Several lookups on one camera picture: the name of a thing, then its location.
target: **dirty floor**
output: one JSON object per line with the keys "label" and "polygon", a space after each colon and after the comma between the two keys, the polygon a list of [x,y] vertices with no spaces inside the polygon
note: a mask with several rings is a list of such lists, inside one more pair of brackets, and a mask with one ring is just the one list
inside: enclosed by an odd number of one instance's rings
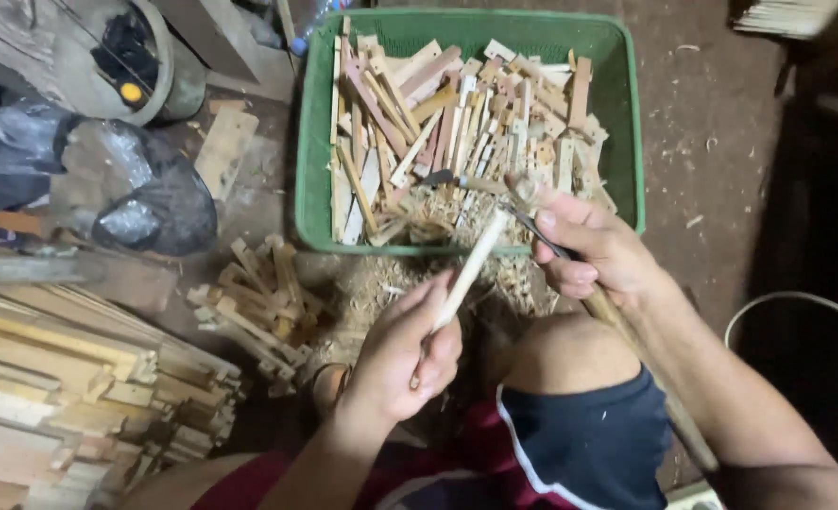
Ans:
{"label": "dirty floor", "polygon": [[[640,85],[647,229],[643,236],[658,261],[690,290],[708,324],[722,333],[741,306],[753,250],[763,182],[778,133],[773,89],[780,50],[772,42],[734,34],[723,2],[668,0],[391,0],[381,6],[447,6],[590,12],[621,19],[633,35]],[[210,90],[212,98],[235,97]],[[211,283],[232,259],[230,243],[243,237],[257,246],[270,233],[295,240],[292,228],[296,109],[248,98],[266,138],[260,165],[243,169],[223,206],[217,249],[182,264],[178,295],[152,318],[191,342],[247,366],[229,340],[195,330],[196,319],[180,294]],[[213,115],[196,120],[208,132]],[[194,158],[201,137],[187,126],[162,132]],[[336,282],[370,263],[357,258],[301,253],[304,283],[316,294],[347,303]],[[272,430],[286,425],[277,420]],[[265,446],[265,430],[246,435],[241,448]],[[663,486],[694,476],[681,466],[680,448],[669,455]]]}

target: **white cord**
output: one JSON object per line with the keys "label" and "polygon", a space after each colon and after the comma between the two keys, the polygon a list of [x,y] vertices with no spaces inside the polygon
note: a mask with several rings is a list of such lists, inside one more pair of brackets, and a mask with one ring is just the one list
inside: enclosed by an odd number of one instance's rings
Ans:
{"label": "white cord", "polygon": [[728,342],[728,338],[731,336],[731,330],[734,328],[734,324],[736,324],[737,320],[740,320],[741,316],[743,316],[748,309],[758,305],[759,303],[765,303],[765,301],[771,301],[772,299],[777,298],[806,299],[812,301],[813,303],[818,303],[820,305],[830,307],[833,310],[838,311],[838,303],[835,303],[831,299],[826,299],[825,297],[823,298],[814,294],[810,294],[809,292],[800,292],[798,290],[781,290],[778,292],[770,292],[746,303],[744,307],[742,307],[736,314],[734,314],[734,317],[731,318],[731,321],[727,323],[727,330],[725,330],[725,347],[727,347],[728,349],[731,348]]}

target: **pile of wood scraps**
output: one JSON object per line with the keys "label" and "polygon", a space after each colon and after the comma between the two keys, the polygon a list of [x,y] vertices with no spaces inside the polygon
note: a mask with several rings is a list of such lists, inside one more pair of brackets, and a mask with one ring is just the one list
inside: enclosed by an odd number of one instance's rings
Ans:
{"label": "pile of wood scraps", "polygon": [[231,433],[239,368],[69,285],[0,285],[1,508],[119,505]]}
{"label": "pile of wood scraps", "polygon": [[274,394],[291,392],[291,379],[312,354],[306,342],[327,307],[300,286],[293,267],[296,250],[281,237],[268,236],[254,250],[238,238],[231,248],[239,263],[227,266],[217,285],[201,285],[187,295],[197,306],[198,327],[252,354],[258,371],[276,383]]}
{"label": "pile of wood scraps", "polygon": [[[358,35],[354,48],[344,19],[327,167],[336,241],[471,245],[512,172],[617,212],[599,177],[607,132],[587,113],[591,60],[571,51],[566,63],[542,64],[494,40],[484,55],[463,62],[459,47],[432,40],[392,58],[375,35]],[[517,224],[505,237],[530,240]]]}

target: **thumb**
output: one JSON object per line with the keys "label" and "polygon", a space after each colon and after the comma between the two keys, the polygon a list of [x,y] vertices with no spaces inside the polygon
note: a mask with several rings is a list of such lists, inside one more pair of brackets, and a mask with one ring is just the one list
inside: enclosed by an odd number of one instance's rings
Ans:
{"label": "thumb", "polygon": [[572,221],[564,221],[547,209],[539,210],[535,217],[535,225],[549,241],[573,249],[583,258],[598,257],[604,251],[604,232]]}
{"label": "thumb", "polygon": [[447,299],[447,289],[435,285],[418,305],[402,315],[391,327],[391,332],[397,337],[425,338],[432,331],[438,312]]}

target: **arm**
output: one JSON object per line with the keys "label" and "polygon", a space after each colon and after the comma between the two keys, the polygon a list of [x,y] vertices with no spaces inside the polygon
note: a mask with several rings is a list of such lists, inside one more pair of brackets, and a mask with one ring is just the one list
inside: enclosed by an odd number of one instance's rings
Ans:
{"label": "arm", "polygon": [[[393,427],[444,391],[460,355],[457,320],[433,334],[453,273],[402,296],[369,330],[346,389],[328,420],[259,505],[259,510],[352,508]],[[413,371],[422,386],[410,389]]]}
{"label": "arm", "polygon": [[765,378],[724,347],[636,233],[597,206],[556,191],[537,191],[536,225],[586,262],[533,255],[549,284],[584,298],[596,279],[622,310],[655,335],[645,348],[718,456],[715,482],[742,508],[838,507],[838,465],[810,426]]}

